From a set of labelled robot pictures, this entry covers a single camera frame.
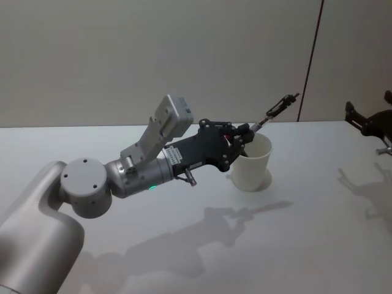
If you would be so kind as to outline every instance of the white cup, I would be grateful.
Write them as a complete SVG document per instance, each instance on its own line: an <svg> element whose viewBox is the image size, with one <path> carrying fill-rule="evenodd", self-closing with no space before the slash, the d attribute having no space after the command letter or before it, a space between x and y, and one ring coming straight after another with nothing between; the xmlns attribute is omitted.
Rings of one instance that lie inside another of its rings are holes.
<svg viewBox="0 0 392 294"><path fill-rule="evenodd" d="M253 141L246 144L248 157L240 155L233 163L232 181L239 190L252 192L261 188L271 151L271 141L262 134L256 133Z"/></svg>

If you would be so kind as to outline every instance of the label sticker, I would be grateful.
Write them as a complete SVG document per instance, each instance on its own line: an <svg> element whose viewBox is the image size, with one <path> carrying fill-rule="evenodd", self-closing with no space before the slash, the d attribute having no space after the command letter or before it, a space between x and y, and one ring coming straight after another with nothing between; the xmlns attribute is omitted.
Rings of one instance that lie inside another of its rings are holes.
<svg viewBox="0 0 392 294"><path fill-rule="evenodd" d="M178 148L174 148L173 146L166 149L166 153L168 155L169 161L171 165L180 164L183 157L179 152Z"/></svg>

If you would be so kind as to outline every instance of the black clamp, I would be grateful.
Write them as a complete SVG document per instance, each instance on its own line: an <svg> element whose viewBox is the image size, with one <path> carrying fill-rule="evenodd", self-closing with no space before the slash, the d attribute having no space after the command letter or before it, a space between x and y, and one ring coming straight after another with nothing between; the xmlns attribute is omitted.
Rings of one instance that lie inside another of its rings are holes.
<svg viewBox="0 0 392 294"><path fill-rule="evenodd" d="M165 149L175 149L181 155L181 161L173 164L173 174L192 186L196 185L191 170L203 165L213 165L221 172L227 172L233 161L250 143L254 133L248 124L239 127L230 122L201 119L196 135L169 144ZM180 178L185 173L187 178Z"/></svg>
<svg viewBox="0 0 392 294"><path fill-rule="evenodd" d="M392 93L387 91L385 100L388 102L389 99L392 99ZM377 137L384 142L386 148L378 149L377 154L392 155L392 110L381 111L365 118L355 110L351 102L347 102L345 121L360 130L362 135Z"/></svg>

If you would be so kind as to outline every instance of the wall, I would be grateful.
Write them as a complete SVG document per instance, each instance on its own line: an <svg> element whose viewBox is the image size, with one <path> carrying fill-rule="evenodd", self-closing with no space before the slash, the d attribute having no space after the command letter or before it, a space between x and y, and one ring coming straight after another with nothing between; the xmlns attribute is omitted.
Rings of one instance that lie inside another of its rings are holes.
<svg viewBox="0 0 392 294"><path fill-rule="evenodd" d="M0 127L145 124L166 93L197 119L258 120L302 91L319 6L0 0Z"/></svg>
<svg viewBox="0 0 392 294"><path fill-rule="evenodd" d="M390 109L392 1L326 0L302 121L344 119L346 101L365 116Z"/></svg>

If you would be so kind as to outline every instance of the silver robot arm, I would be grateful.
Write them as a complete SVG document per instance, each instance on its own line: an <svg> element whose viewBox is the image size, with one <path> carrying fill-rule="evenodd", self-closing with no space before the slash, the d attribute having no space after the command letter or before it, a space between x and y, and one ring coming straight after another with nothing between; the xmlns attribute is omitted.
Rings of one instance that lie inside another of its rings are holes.
<svg viewBox="0 0 392 294"><path fill-rule="evenodd" d="M296 96L290 97L289 105ZM58 211L63 203L92 219L109 209L112 195L126 198L173 179L194 186L191 170L209 164L226 172L245 155L245 144L263 124L236 128L230 122L202 119L196 135L167 145L182 137L192 122L185 100L167 95L141 139L121 151L119 159L104 165L84 157L45 166L0 216L0 294L57 293L84 240L83 227Z"/></svg>

